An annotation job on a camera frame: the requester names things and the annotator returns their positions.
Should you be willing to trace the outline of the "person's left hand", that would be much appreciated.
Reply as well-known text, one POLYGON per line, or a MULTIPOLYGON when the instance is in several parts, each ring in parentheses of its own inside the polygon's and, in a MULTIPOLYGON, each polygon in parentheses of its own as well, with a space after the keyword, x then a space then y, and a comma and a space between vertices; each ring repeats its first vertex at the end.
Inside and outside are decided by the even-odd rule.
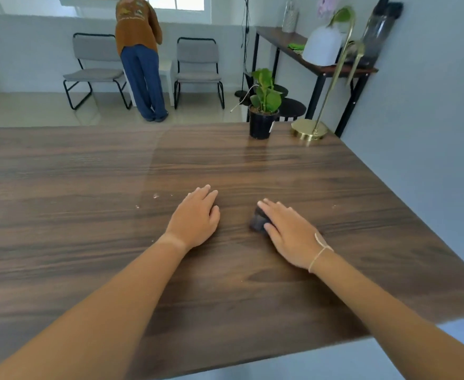
POLYGON ((210 187, 206 198, 195 198, 194 191, 178 205, 160 238, 160 242, 170 243, 184 254, 214 234, 210 232, 210 211, 216 205, 218 191, 210 187))

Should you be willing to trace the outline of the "person's right hand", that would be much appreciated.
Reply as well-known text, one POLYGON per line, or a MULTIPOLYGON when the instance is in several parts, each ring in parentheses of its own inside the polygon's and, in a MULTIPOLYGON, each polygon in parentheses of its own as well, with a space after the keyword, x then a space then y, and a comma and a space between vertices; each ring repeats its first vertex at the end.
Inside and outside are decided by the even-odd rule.
MULTIPOLYGON (((257 205, 263 210, 263 200, 257 205)), ((293 208, 292 213, 266 215, 283 238, 283 245, 274 246, 291 265, 317 274, 324 261, 335 257, 320 232, 293 208)))

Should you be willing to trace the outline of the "small dark blue block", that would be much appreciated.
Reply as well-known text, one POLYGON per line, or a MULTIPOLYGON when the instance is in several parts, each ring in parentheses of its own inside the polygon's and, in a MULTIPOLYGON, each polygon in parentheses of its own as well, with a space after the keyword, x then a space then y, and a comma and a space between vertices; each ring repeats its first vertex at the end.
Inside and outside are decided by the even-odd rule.
POLYGON ((254 210, 253 217, 250 220, 249 227, 250 229, 260 233, 267 235, 267 230, 265 229, 266 224, 271 224, 274 226, 271 219, 266 215, 266 213, 257 206, 254 210))

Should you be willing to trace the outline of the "person's left forearm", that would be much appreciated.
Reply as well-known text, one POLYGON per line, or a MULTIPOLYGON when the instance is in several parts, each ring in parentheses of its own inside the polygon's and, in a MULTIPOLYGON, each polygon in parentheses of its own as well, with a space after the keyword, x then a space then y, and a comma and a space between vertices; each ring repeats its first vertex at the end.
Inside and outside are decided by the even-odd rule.
POLYGON ((165 234, 0 364, 0 380, 123 380, 187 245, 165 234))

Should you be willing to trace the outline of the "person's right forearm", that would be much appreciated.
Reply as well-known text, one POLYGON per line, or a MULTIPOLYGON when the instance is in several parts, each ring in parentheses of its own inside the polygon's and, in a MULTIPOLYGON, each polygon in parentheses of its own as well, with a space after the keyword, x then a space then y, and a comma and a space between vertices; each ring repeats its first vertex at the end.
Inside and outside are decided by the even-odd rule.
POLYGON ((311 261, 406 380, 464 380, 464 344, 425 320, 330 249, 311 261))

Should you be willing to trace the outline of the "green plant in black pot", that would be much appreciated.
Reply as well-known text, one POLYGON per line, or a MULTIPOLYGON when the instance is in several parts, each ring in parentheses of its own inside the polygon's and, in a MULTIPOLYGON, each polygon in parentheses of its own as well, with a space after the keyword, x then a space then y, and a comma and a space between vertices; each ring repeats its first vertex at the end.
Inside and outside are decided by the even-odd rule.
POLYGON ((257 140, 266 140, 271 134, 274 122, 279 118, 282 93, 275 90, 273 73, 268 68, 252 71, 247 81, 249 88, 237 106, 249 102, 249 136, 257 140))

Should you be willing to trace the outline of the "gold desk lamp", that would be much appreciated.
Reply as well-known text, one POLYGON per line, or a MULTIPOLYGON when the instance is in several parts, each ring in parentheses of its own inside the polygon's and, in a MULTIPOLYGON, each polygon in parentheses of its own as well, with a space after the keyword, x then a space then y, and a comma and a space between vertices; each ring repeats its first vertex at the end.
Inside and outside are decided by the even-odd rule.
POLYGON ((305 118, 305 119, 298 119, 292 122, 291 133, 300 140, 304 140, 304 141, 319 140, 325 136, 325 134, 328 132, 328 128, 323 123, 322 116, 323 116, 326 104, 328 102, 329 96, 332 90, 334 89, 339 76, 342 73, 343 66, 349 54, 349 51, 350 49, 356 49, 354 62, 353 62, 351 69, 349 70, 347 82, 351 82, 351 80, 353 79, 355 71, 357 70, 359 61, 364 55, 363 43, 361 41, 351 40, 351 34, 355 26, 355 13, 354 13, 353 20, 351 20, 349 23, 336 24, 335 26, 339 28, 339 30, 341 31, 343 35, 341 48, 336 58, 337 59, 337 64, 335 65, 336 70, 335 70, 334 75, 332 76, 330 86, 325 95, 324 102, 318 113, 317 119, 310 120, 310 119, 305 118))

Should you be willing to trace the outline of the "small white side table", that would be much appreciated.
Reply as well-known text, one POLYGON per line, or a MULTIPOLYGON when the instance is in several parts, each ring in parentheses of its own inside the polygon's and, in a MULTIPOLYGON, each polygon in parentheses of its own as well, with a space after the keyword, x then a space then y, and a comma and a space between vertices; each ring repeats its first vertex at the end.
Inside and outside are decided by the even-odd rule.
POLYGON ((164 96, 167 97, 171 107, 175 106, 173 65, 172 60, 163 58, 159 60, 158 71, 163 84, 164 96))

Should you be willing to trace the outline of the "black floor lamp stand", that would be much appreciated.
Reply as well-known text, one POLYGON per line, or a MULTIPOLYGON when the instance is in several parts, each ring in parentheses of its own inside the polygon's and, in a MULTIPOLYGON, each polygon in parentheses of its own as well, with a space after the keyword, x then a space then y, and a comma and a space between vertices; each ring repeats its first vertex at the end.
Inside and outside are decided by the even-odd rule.
POLYGON ((250 0, 242 0, 244 3, 243 8, 243 18, 241 22, 241 31, 242 31, 242 44, 241 49, 243 49, 243 59, 242 59, 242 82, 241 89, 235 92, 235 97, 244 98, 247 95, 245 86, 246 82, 246 73, 247 70, 247 59, 248 59, 248 45, 250 37, 250 0))

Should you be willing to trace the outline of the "white rounded vase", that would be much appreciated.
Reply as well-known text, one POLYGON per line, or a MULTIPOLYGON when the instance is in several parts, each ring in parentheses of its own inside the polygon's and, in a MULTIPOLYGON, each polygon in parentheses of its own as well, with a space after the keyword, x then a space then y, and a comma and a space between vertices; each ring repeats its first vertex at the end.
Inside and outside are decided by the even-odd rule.
POLYGON ((342 40, 343 35, 337 26, 320 26, 307 39, 302 59, 319 67, 333 66, 336 64, 342 40))

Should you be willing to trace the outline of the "dark wood console table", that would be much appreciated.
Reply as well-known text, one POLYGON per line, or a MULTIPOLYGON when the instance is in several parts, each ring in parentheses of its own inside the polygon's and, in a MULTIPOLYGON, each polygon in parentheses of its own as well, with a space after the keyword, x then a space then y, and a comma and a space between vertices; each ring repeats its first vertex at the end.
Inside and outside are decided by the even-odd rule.
MULTIPOLYGON (((298 33, 285 33, 282 32, 280 27, 255 27, 256 34, 255 34, 255 43, 254 43, 254 54, 253 54, 253 62, 252 62, 252 70, 255 71, 257 65, 257 56, 258 56, 258 48, 259 48, 259 40, 263 37, 266 41, 271 43, 275 48, 275 56, 274 56, 274 65, 273 65, 273 78, 276 76, 276 71, 278 68, 278 61, 279 61, 279 54, 281 52, 285 53, 297 63, 302 65, 305 69, 311 71, 314 75, 317 76, 317 81, 315 83, 313 92, 311 94, 311 98, 309 101, 309 105, 307 107, 307 111, 305 114, 306 119, 312 119, 313 115, 315 114, 318 101, 320 96, 322 95, 322 91, 327 79, 331 78, 334 75, 336 66, 328 66, 328 67, 321 67, 317 65, 310 64, 302 59, 301 55, 296 54, 293 50, 288 48, 289 44, 305 44, 307 42, 307 38, 298 34, 298 33)), ((349 119, 355 109, 357 102, 367 84, 370 75, 375 74, 378 72, 377 68, 358 68, 355 71, 354 78, 357 78, 357 82, 353 83, 352 88, 350 89, 350 97, 346 108, 341 116, 341 119, 337 125, 335 130, 335 134, 337 137, 341 137, 349 119)))

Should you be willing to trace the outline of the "window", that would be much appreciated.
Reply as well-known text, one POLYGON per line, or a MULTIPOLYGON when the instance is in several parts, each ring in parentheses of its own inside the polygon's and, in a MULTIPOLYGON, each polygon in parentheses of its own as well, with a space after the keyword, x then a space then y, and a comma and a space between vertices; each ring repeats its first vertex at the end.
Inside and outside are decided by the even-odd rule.
MULTIPOLYGON (((118 0, 59 0, 62 6, 74 7, 84 18, 113 18, 118 0)), ((147 0, 159 21, 177 24, 212 23, 211 0, 147 0)))

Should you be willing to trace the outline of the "dark transparent water bottle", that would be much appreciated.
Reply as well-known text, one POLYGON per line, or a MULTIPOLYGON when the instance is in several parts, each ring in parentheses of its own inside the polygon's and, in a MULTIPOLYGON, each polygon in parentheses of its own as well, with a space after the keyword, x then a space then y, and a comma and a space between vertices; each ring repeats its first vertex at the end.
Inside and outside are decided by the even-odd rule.
POLYGON ((364 55, 359 61, 358 68, 365 69, 375 66, 393 26, 402 15, 403 10, 404 3, 402 2, 378 1, 360 39, 364 45, 364 55))

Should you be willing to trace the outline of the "pink flower with green leaf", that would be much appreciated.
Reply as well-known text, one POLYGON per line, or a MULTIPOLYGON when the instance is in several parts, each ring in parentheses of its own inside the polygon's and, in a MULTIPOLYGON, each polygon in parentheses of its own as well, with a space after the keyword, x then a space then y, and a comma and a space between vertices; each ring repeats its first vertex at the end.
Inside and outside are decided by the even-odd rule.
POLYGON ((339 6, 340 0, 318 0, 317 16, 322 19, 327 27, 336 24, 349 23, 354 18, 354 10, 351 6, 339 6))

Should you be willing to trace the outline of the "grey chair with black frame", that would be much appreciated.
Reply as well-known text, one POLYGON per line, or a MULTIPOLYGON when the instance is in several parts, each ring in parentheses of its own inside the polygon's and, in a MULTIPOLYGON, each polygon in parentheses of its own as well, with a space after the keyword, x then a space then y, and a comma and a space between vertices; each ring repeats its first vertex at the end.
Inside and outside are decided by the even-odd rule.
POLYGON ((76 32, 72 36, 72 48, 80 69, 64 75, 63 86, 70 108, 78 110, 93 95, 95 83, 112 83, 119 90, 126 109, 130 110, 134 102, 125 96, 127 79, 124 70, 99 67, 105 63, 120 63, 115 35, 76 32), (87 84, 89 91, 79 102, 73 102, 70 92, 81 83, 87 84))
POLYGON ((176 44, 177 74, 173 87, 174 108, 178 108, 183 84, 215 84, 222 109, 224 86, 219 73, 219 48, 213 38, 179 37, 176 44))

